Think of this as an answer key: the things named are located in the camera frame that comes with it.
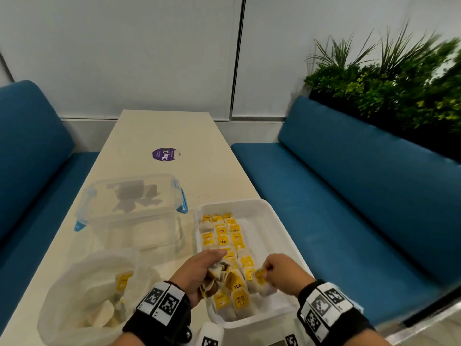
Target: left hand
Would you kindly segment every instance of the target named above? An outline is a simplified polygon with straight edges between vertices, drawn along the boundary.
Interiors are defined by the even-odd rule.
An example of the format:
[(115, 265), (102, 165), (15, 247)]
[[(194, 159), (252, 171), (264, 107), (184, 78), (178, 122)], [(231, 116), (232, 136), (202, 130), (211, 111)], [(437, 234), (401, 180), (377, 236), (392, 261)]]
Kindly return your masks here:
[(226, 250), (201, 251), (190, 257), (170, 278), (170, 281), (186, 293), (191, 308), (196, 307), (202, 298), (199, 287), (205, 279), (206, 272), (211, 265), (221, 261), (226, 254)]

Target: table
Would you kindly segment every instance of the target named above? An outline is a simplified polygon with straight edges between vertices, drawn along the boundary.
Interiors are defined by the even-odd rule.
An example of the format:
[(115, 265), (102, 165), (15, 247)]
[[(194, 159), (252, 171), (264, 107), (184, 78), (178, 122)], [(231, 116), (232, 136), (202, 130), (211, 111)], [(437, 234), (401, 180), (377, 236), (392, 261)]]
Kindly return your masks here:
[[(152, 152), (159, 148), (175, 148), (181, 155), (173, 161), (158, 161)], [(176, 176), (189, 206), (189, 213), (180, 215), (186, 245), (175, 261), (159, 270), (163, 279), (170, 278), (195, 254), (193, 213), (196, 208), (204, 203), (259, 198), (208, 113), (124, 110), (5, 328), (0, 346), (42, 345), (36, 326), (50, 286), (72, 263), (96, 250), (91, 231), (74, 232), (75, 212), (83, 189), (100, 179), (156, 173)], [(197, 334), (206, 321), (209, 321), (206, 306), (200, 303), (192, 311), (193, 333)], [(279, 323), (280, 320), (270, 321), (245, 331), (245, 344), (254, 341), (262, 345), (261, 338), (280, 340), (280, 332), (274, 328)]]

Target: plastic container lid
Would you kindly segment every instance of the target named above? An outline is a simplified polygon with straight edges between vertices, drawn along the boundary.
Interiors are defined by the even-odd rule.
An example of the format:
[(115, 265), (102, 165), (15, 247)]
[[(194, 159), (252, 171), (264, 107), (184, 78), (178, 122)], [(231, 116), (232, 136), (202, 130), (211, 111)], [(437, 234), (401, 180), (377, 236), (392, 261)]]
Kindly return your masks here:
[(184, 212), (178, 209), (182, 204), (179, 181), (171, 174), (106, 179), (85, 189), (76, 217), (84, 226), (110, 223)]

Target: white plastic tray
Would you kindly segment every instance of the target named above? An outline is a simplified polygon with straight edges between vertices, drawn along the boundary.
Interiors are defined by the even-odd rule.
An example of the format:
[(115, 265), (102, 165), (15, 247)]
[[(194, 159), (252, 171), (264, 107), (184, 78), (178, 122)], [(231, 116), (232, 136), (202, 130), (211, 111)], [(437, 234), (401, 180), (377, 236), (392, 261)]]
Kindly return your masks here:
[[(213, 203), (199, 207), (194, 214), (195, 237), (197, 239), (198, 251), (202, 250), (202, 240), (198, 229), (202, 216), (222, 215), (228, 212), (231, 212), (237, 223), (241, 225), (246, 237), (247, 247), (253, 251), (255, 256), (256, 266), (260, 267), (269, 254), (279, 253), (290, 256), (308, 273), (311, 273), (274, 209), (272, 209), (268, 202), (262, 199)], [(214, 323), (222, 325), (223, 328), (231, 329), (290, 313), (299, 308), (298, 302), (294, 297), (285, 295), (281, 291), (264, 298), (252, 294), (251, 298), (258, 309), (258, 312), (252, 317), (238, 321), (224, 321), (222, 317), (214, 313), (210, 300), (206, 304), (208, 316)]]

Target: purple sticker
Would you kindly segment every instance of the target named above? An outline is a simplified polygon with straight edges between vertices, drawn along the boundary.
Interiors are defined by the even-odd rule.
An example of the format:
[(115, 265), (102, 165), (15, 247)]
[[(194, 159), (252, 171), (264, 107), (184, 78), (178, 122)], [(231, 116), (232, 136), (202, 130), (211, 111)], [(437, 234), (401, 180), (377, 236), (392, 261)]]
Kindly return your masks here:
[(170, 161), (174, 160), (175, 157), (175, 148), (160, 148), (152, 152), (152, 157), (160, 161)]

